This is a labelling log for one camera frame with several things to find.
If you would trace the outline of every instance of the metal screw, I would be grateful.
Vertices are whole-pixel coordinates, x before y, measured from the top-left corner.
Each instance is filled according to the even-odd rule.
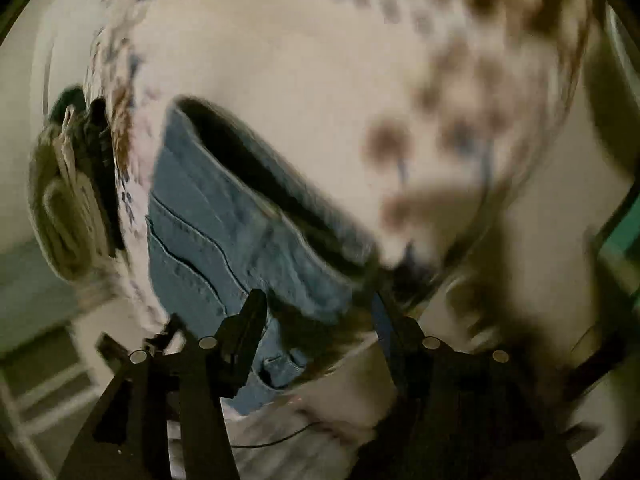
[[[425,337],[422,340],[422,346],[424,346],[427,350],[437,350],[440,348],[440,340],[437,337]]]
[[[198,345],[203,350],[211,350],[212,348],[215,348],[217,344],[218,342],[216,341],[216,338],[212,335],[203,337],[200,341],[198,341]]]
[[[129,356],[129,360],[133,364],[139,365],[140,363],[143,363],[146,360],[146,352],[144,350],[136,350],[135,352],[133,352],[133,354]]]
[[[494,352],[494,361],[504,364],[509,361],[509,354],[504,350],[496,350]]]

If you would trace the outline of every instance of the denim fabric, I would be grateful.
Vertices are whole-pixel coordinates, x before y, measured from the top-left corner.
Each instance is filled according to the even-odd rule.
[[[268,295],[252,372],[230,402],[242,414],[287,388],[331,328],[367,303],[372,239],[209,105],[170,107],[147,223],[154,291],[196,336],[215,333],[252,288]]]

